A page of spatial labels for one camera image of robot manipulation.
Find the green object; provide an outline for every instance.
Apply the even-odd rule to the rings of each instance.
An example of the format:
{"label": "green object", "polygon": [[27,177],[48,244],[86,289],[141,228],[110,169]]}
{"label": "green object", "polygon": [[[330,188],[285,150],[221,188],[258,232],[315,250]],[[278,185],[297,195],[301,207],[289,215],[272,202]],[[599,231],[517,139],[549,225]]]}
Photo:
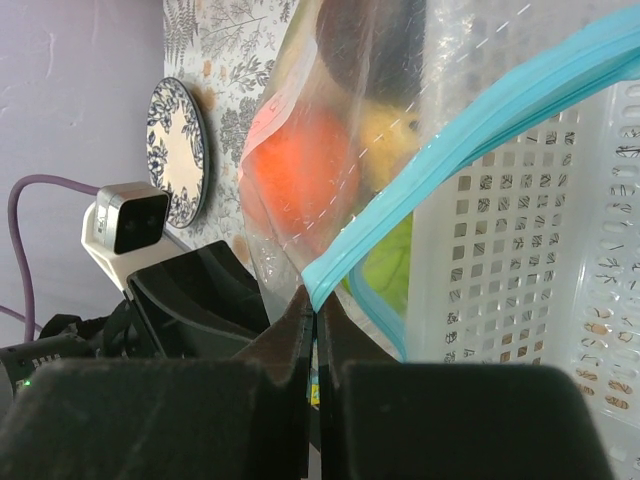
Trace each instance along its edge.
{"label": "green object", "polygon": [[[399,315],[407,310],[413,215],[407,216],[369,253],[362,274],[371,287]],[[349,281],[342,284],[351,293]]]}

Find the silver camera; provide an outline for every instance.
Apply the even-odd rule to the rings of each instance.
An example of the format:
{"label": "silver camera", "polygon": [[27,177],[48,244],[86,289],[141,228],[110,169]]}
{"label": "silver camera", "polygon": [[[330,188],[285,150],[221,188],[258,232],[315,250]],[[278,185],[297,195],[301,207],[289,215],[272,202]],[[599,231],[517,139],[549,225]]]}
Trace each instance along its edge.
{"label": "silver camera", "polygon": [[170,196],[148,183],[107,185],[96,199],[94,238],[120,255],[162,238]]}

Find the cable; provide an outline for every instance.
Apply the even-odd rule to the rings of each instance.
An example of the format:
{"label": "cable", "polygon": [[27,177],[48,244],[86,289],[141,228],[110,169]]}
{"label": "cable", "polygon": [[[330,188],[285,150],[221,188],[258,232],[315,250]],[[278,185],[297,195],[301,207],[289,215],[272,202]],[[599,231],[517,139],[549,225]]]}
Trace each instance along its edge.
{"label": "cable", "polygon": [[9,193],[9,203],[7,205],[7,216],[9,219],[9,235],[11,236],[11,243],[13,244],[13,250],[16,254],[16,260],[18,261],[18,267],[20,268],[20,276],[22,277],[22,289],[24,290],[24,317],[13,310],[2,307],[2,312],[11,315],[18,320],[24,319],[24,341],[33,341],[36,331],[36,308],[35,297],[33,293],[33,280],[31,279],[31,271],[29,270],[29,263],[27,262],[27,255],[22,245],[22,237],[20,236],[20,227],[18,225],[18,200],[20,194],[25,187],[33,185],[35,183],[44,183],[49,185],[58,185],[60,187],[75,190],[76,192],[85,193],[87,195],[97,195],[98,187],[92,187],[84,183],[74,182],[68,178],[58,177],[55,175],[29,175],[21,178],[11,189]]}

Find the white plastic basket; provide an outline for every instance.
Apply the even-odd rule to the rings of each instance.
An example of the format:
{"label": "white plastic basket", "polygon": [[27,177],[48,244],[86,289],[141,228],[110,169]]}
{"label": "white plastic basket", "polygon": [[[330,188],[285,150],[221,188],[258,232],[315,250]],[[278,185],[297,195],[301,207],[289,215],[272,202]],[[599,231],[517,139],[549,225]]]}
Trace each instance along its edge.
{"label": "white plastic basket", "polygon": [[520,135],[415,211],[407,345],[412,361],[560,367],[619,478],[640,479],[640,83]]}

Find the white label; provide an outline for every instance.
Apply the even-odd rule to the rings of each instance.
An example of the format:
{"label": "white label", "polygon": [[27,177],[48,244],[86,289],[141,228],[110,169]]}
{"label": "white label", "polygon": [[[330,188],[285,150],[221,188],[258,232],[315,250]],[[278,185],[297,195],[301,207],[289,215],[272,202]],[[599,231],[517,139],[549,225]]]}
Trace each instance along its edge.
{"label": "white label", "polygon": [[253,119],[241,161],[287,121],[307,83],[317,54],[318,45],[313,38],[309,38],[282,88],[262,106]]}

